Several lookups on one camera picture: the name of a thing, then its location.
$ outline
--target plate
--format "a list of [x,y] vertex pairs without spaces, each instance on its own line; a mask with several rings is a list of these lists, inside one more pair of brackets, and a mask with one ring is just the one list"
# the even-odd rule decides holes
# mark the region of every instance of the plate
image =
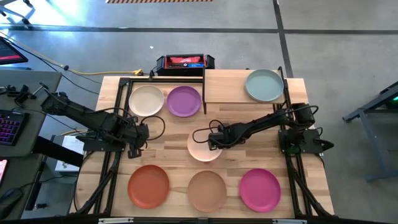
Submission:
[[189,182],[188,199],[201,212],[215,212],[226,201],[225,182],[215,172],[199,172]]
[[244,89],[254,100],[270,102],[283,94],[284,82],[275,72],[261,69],[250,73],[244,84]]
[[152,116],[162,109],[163,104],[162,90],[152,85],[138,87],[129,99],[130,110],[138,116]]
[[167,108],[175,116],[192,116],[200,109],[200,106],[201,96],[190,86],[179,86],[167,97]]
[[[216,150],[211,151],[209,149],[209,144],[207,142],[204,142],[204,143],[195,142],[192,138],[192,135],[196,130],[192,131],[189,134],[189,137],[187,140],[187,146],[188,146],[189,153],[196,160],[199,160],[202,162],[210,162],[210,161],[215,160],[219,155],[221,155],[221,153],[223,151],[221,149],[216,149]],[[210,130],[198,131],[195,133],[195,139],[197,141],[207,140],[209,138],[210,133],[211,133]]]
[[278,179],[271,172],[252,169],[242,177],[239,194],[250,209],[269,212],[278,205],[281,189]]
[[158,207],[166,200],[169,190],[169,177],[162,168],[155,165],[138,168],[127,185],[131,202],[140,208]]

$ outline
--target gray floor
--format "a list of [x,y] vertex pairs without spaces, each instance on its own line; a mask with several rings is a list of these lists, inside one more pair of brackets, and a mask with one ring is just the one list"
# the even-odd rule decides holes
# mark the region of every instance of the gray floor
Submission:
[[[95,27],[277,28],[271,0],[214,0],[209,3],[105,4],[101,0],[31,0],[34,11],[21,1],[11,9],[28,14],[33,24]],[[394,0],[279,0],[286,29],[398,29],[398,2]],[[0,22],[19,19],[0,18]],[[56,61],[86,72],[151,69],[165,54],[205,53],[216,58],[217,68],[277,68],[284,66],[278,34],[196,34],[134,32],[27,32],[12,31],[13,38]],[[326,174],[337,215],[397,223],[398,179],[367,183],[378,172],[377,159],[362,124],[346,124],[341,117],[375,97],[398,75],[397,35],[286,35],[294,77],[304,78],[310,103],[320,106],[316,126],[323,138],[335,143],[325,153]],[[29,57],[26,66],[50,70]],[[65,73],[79,85],[99,91],[100,85]],[[101,76],[90,77],[101,81]],[[97,96],[62,80],[59,91],[90,108]],[[74,127],[79,124],[59,118]],[[394,134],[394,117],[372,119]],[[41,135],[68,131],[47,118]],[[65,192],[64,198],[47,194]],[[42,189],[39,203],[50,207],[24,217],[63,215],[69,206],[71,184]]]

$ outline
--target white plate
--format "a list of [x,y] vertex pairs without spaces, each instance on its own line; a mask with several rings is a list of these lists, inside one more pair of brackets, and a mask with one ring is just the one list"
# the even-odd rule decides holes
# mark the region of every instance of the white plate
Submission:
[[130,110],[138,116],[152,116],[162,109],[163,104],[162,90],[152,85],[137,88],[129,99]]

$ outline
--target rgb keyboard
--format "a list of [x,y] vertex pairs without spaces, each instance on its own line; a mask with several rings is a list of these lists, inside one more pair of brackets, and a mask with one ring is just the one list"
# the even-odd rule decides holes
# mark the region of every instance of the rgb keyboard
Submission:
[[28,117],[29,113],[0,110],[0,144],[14,146]]

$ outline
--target magenta plate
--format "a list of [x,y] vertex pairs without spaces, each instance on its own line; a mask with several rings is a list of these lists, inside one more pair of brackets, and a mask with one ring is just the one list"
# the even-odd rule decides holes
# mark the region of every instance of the magenta plate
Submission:
[[167,108],[175,116],[192,116],[200,109],[200,106],[200,94],[190,86],[179,86],[167,97]]
[[239,185],[243,202],[256,212],[269,212],[279,203],[281,189],[278,179],[268,170],[252,169]]

